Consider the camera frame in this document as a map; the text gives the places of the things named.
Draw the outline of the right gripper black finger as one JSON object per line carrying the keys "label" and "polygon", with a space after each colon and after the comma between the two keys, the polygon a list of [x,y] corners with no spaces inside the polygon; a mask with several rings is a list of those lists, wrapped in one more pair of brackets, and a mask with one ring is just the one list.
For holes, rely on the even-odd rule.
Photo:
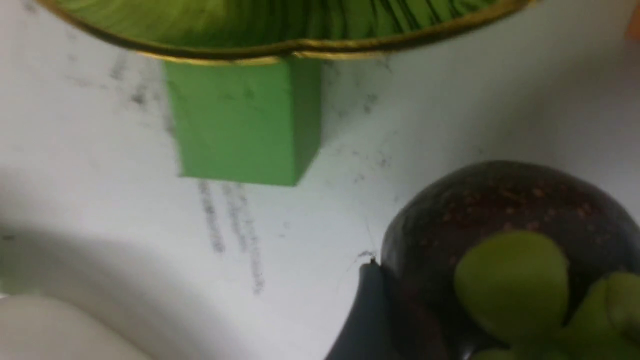
{"label": "right gripper black finger", "polygon": [[395,360],[390,301],[382,267],[375,258],[359,267],[358,287],[327,360]]}

